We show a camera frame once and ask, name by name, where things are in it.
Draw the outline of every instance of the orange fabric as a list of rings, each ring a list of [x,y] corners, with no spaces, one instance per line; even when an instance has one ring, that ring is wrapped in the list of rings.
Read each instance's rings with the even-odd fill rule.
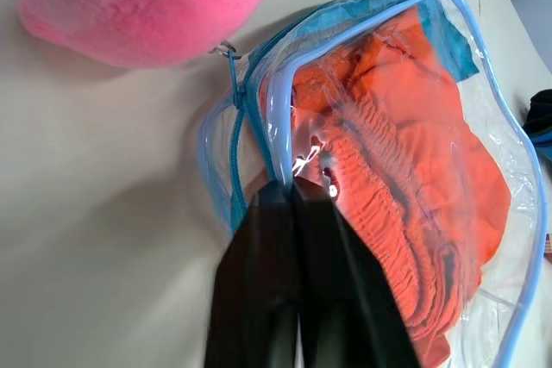
[[[333,186],[382,264],[423,366],[439,366],[511,196],[417,10],[301,68],[292,105],[294,156],[322,147],[300,174]]]

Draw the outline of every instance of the pink fuzzy fabric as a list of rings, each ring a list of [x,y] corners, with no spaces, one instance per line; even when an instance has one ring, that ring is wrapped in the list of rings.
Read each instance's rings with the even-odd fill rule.
[[[172,65],[236,31],[259,0],[19,0],[28,31],[111,65]]]

